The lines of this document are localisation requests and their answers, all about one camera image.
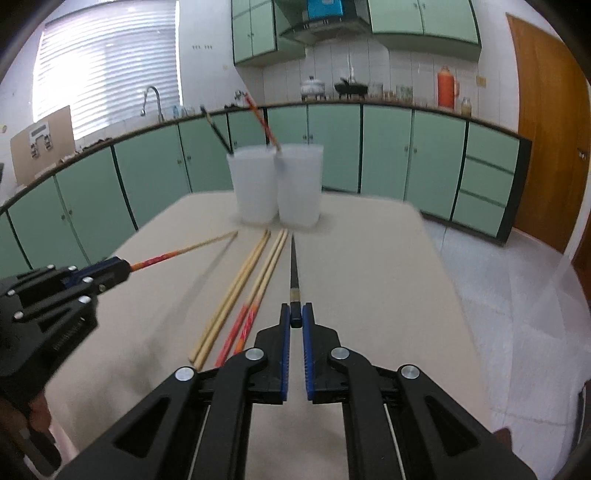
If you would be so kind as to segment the right human hand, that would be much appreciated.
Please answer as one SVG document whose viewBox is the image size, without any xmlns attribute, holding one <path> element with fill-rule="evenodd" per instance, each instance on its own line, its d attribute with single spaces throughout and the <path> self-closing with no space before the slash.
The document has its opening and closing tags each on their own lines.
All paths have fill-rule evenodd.
<svg viewBox="0 0 591 480">
<path fill-rule="evenodd" d="M 504 449 L 505 452 L 513 452 L 512 432 L 509 427 L 500 428 L 492 433 L 495 438 L 496 449 Z"/>
</svg>

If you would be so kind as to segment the left human hand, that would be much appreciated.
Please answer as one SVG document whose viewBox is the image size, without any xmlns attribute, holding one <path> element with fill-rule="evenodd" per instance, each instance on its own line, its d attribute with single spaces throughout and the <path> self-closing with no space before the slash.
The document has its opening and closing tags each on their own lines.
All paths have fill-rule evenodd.
<svg viewBox="0 0 591 480">
<path fill-rule="evenodd" d="M 41 391 L 23 410 L 15 408 L 9 401 L 1 399 L 1 430 L 15 436 L 20 430 L 30 428 L 48 434 L 52 416 L 45 392 Z"/>
</svg>

